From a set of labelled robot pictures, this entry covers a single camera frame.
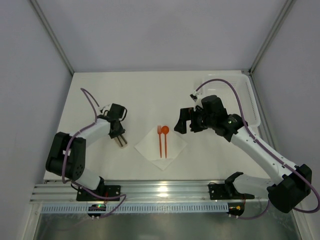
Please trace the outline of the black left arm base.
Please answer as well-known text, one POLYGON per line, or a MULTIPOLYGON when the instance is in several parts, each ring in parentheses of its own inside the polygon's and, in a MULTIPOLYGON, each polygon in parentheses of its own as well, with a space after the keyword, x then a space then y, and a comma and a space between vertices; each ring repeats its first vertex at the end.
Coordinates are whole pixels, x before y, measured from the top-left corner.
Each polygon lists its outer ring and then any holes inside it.
POLYGON ((100 177, 99 184, 95 190, 86 190, 85 187, 76 182, 72 182, 72 184, 77 186, 76 200, 78 202, 120 201, 121 186, 105 184, 105 180, 102 177, 100 177))

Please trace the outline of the orange plastic fork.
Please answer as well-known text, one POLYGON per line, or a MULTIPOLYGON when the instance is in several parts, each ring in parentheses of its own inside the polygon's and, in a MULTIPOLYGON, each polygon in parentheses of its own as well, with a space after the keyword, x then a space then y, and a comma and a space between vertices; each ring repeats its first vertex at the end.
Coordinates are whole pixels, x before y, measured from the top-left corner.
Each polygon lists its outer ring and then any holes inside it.
POLYGON ((159 156, 162 158, 162 126, 158 125, 157 126, 157 135, 158 135, 158 142, 159 142, 159 156))

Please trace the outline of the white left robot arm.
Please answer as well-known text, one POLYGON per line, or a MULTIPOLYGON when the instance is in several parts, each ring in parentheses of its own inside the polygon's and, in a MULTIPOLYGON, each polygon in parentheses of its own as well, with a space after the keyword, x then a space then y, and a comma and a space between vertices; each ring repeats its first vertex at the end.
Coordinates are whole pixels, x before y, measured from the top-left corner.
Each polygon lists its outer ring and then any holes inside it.
POLYGON ((76 133, 56 133, 45 164, 48 172, 91 191, 102 191, 105 185, 102 177, 86 168, 87 147, 104 137, 115 140, 121 148, 128 144, 122 126, 127 109, 113 103, 100 112, 93 124, 76 133))

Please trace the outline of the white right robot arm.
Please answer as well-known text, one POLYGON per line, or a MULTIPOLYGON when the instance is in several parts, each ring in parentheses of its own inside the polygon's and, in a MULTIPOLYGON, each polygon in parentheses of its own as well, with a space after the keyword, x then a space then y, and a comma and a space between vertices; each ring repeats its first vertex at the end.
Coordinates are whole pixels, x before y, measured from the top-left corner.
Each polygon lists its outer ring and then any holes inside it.
POLYGON ((222 100, 216 95, 201 99, 195 107, 180 109, 174 131, 186 134, 212 129, 228 142, 242 149, 269 176, 269 179, 251 177, 236 172, 225 180, 240 194, 268 198, 283 213, 289 213, 310 193, 312 170, 306 165, 296 165, 276 152, 260 137, 252 133, 246 121, 238 114, 228 114, 222 100))

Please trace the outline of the orange plastic spoon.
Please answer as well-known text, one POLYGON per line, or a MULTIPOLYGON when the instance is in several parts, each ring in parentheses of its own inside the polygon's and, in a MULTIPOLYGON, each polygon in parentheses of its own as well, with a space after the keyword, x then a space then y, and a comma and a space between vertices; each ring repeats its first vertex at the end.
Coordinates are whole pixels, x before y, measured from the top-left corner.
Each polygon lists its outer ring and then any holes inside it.
POLYGON ((165 152, 165 158, 167 158, 167 134, 170 132, 170 129, 167 125, 164 125, 161 128, 161 133, 164 135, 164 152, 165 152))

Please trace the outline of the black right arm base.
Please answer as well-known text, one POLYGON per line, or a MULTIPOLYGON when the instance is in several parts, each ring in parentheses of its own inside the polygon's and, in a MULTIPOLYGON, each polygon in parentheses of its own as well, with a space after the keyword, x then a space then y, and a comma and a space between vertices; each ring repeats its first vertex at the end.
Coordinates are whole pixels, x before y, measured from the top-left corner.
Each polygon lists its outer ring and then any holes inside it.
POLYGON ((254 195, 248 193, 239 193, 234 187, 234 181, 243 172, 236 172, 224 180, 224 183, 210 182, 208 184, 208 192, 211 200, 253 200, 254 195))

